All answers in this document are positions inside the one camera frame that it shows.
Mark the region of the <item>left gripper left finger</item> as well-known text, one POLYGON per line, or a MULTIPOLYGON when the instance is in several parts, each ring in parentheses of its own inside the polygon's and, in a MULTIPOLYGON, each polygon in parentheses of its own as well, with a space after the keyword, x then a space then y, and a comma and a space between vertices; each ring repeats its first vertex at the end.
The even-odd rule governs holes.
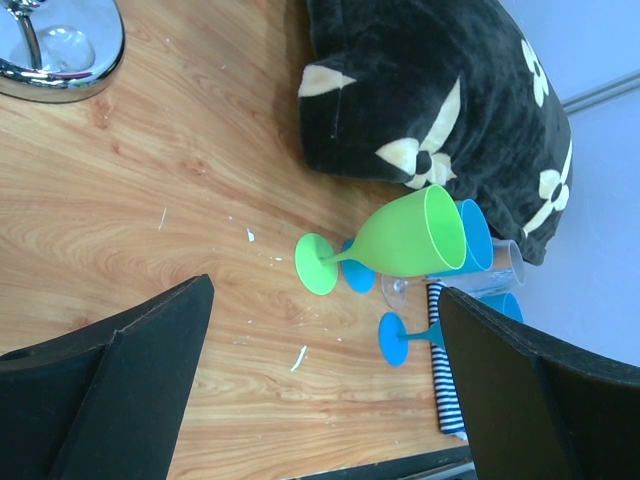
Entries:
POLYGON ((190 278, 114 316, 1 358, 5 479, 164 479, 211 316, 190 278))

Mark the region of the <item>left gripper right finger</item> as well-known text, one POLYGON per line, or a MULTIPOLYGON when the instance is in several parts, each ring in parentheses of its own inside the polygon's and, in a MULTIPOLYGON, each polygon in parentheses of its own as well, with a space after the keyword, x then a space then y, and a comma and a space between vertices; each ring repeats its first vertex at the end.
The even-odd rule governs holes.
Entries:
POLYGON ((439 317, 478 478, 638 478, 638 367, 455 288, 439 317))

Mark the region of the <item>clear wine glass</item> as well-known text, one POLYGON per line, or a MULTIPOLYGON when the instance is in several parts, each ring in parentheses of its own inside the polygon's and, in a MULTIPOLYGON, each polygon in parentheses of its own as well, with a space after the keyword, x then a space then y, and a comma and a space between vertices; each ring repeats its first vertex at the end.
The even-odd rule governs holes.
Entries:
POLYGON ((524 260, 514 240, 492 240, 494 261, 485 271, 430 274, 416 278, 383 275, 381 290, 387 304, 401 310, 407 303, 410 287, 440 283, 452 286, 475 297, 493 296, 520 287, 525 283, 524 260))

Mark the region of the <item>dark blue wine glass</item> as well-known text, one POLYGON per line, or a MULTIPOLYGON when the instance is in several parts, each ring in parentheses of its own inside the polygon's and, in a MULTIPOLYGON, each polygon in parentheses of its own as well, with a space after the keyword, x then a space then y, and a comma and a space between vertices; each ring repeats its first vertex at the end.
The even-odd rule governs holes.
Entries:
MULTIPOLYGON (((480 297, 479 300, 513 320, 524 322, 520 304, 512 293, 480 297)), ((378 327, 378 343, 388 364, 393 367, 404 364, 411 340, 425 340, 439 348, 445 348, 439 320, 424 332, 409 334, 403 320, 396 313, 387 312, 382 316, 378 327)))

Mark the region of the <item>green wine glass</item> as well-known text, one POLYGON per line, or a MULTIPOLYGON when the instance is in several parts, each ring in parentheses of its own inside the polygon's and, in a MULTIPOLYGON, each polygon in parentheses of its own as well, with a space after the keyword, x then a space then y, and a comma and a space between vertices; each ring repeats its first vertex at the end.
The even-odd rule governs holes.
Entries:
POLYGON ((415 277, 461 268, 467 257, 466 233, 457 205, 439 185, 398 198, 375 211, 344 251, 320 234, 297 242, 294 265, 307 290, 326 295, 336 286, 344 261, 376 273, 415 277))

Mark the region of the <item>light blue wine glass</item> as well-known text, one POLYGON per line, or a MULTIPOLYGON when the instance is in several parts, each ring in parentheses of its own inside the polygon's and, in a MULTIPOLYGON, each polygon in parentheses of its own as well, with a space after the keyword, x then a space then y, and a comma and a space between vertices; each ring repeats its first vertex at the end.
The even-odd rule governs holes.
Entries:
MULTIPOLYGON (((452 277, 489 270, 494 262, 492 239, 485 215, 472 199, 457 201, 456 206, 461 216, 466 241, 466 259, 457 270, 448 270, 429 274, 428 280, 452 277)), ((376 273, 354 260, 342 263, 342 270, 347 284, 358 293, 368 293, 374 285, 376 273)))

